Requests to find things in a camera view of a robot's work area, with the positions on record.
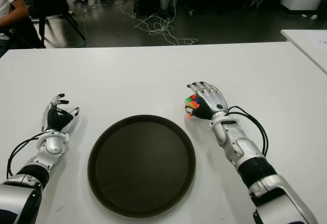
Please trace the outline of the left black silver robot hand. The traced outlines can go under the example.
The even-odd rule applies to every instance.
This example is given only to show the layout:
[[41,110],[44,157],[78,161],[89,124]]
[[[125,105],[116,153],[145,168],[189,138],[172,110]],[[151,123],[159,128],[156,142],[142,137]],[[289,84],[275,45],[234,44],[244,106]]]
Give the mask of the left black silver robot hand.
[[64,110],[60,105],[68,105],[69,101],[64,99],[65,94],[60,93],[49,102],[43,113],[41,122],[41,131],[58,131],[66,133],[73,125],[80,113],[80,108],[75,107],[72,110]]

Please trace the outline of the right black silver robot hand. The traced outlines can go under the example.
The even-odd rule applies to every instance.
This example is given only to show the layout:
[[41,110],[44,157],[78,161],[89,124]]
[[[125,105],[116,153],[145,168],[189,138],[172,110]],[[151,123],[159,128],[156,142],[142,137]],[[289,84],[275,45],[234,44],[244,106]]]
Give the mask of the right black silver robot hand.
[[212,119],[215,115],[226,114],[228,105],[220,90],[207,82],[193,82],[187,85],[196,97],[185,100],[185,111],[191,116],[201,119]]

